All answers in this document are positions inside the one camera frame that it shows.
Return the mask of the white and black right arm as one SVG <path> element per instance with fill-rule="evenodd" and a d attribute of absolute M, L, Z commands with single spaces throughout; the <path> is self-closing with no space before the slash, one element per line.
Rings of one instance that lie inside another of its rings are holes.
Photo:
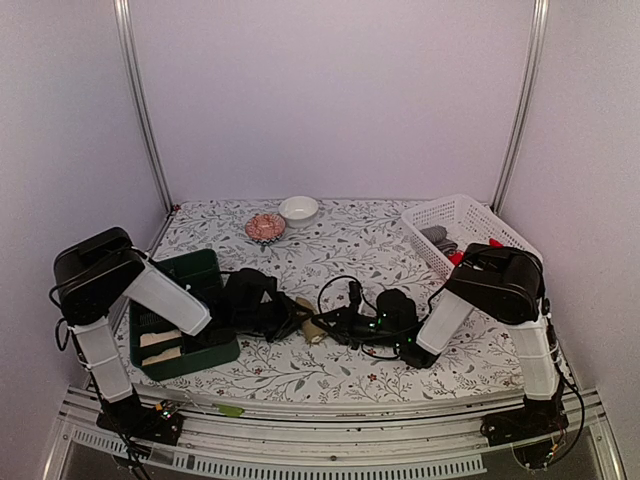
<path fill-rule="evenodd" d="M 458 328 L 478 310 L 507 330 L 524 379 L 522 407 L 483 418 L 481 433 L 488 443 L 503 445 L 568 428 L 562 396 L 569 384 L 558 363 L 543 264 L 533 253 L 470 244 L 428 299 L 423 317 L 398 289 L 378 295 L 372 316 L 361 313 L 363 302 L 360 283 L 351 280 L 348 305 L 320 312 L 311 321 L 342 345 L 390 347 L 408 366 L 423 369 L 439 359 Z"/>

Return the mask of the red garment with white print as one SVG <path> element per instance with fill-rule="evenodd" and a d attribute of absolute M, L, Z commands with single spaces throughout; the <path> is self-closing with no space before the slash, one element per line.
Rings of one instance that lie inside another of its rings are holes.
<path fill-rule="evenodd" d="M 488 245 L 491 247 L 498 247 L 498 248 L 503 247 L 503 244 L 494 238 L 489 239 Z M 464 258 L 464 253 L 459 250 L 455 251 L 454 253 L 448 256 L 449 261 L 454 265 L 460 264 L 463 258 Z"/>

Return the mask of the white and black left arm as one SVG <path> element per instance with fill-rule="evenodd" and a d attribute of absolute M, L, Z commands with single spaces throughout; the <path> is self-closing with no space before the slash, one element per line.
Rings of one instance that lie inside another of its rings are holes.
<path fill-rule="evenodd" d="M 212 249 L 157 262 L 120 227 L 62 251 L 53 271 L 49 298 L 94 382 L 97 425 L 124 440 L 176 445 L 184 419 L 170 400 L 141 403 L 108 319 L 119 300 L 132 305 L 141 328 L 133 353 L 156 381 L 233 362 L 238 335 L 279 341 L 313 315 L 272 276 L 251 268 L 223 272 Z"/>

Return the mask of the khaki tan underwear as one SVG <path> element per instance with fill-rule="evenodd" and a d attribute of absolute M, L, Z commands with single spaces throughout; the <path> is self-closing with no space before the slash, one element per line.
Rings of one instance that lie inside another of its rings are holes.
<path fill-rule="evenodd" d="M 316 314 L 315 307 L 307 299 L 298 296 L 295 301 L 297 304 L 311 310 L 313 315 Z M 302 323 L 301 329 L 306 343 L 309 345 L 318 345 L 326 338 L 326 332 L 317 327 L 310 318 Z"/>

